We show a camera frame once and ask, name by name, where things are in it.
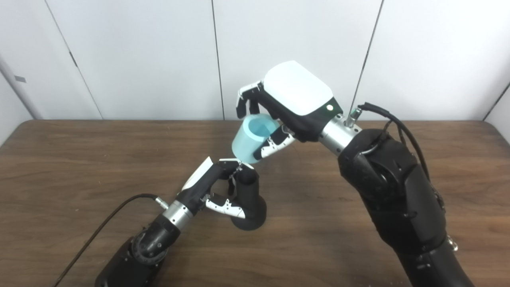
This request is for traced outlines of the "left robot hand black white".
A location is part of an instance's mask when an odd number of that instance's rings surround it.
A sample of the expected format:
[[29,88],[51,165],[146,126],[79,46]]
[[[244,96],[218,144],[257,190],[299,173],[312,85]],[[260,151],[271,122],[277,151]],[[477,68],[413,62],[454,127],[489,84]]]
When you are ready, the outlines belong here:
[[[209,208],[221,214],[245,219],[245,212],[234,199],[235,175],[242,171],[243,163],[236,159],[220,159],[213,162],[207,157],[188,178],[176,200],[185,209],[196,213],[204,208]],[[227,196],[211,192],[212,186],[218,181],[228,182]]]

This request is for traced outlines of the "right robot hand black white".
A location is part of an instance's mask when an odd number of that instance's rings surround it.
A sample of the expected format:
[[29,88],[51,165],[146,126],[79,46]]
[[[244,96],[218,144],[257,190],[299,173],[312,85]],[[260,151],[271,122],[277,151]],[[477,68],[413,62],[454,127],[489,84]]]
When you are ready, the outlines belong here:
[[259,114],[260,106],[282,124],[255,149],[256,160],[284,149],[295,140],[318,142],[326,125],[343,113],[330,87],[296,61],[281,63],[262,80],[240,88],[237,118]]

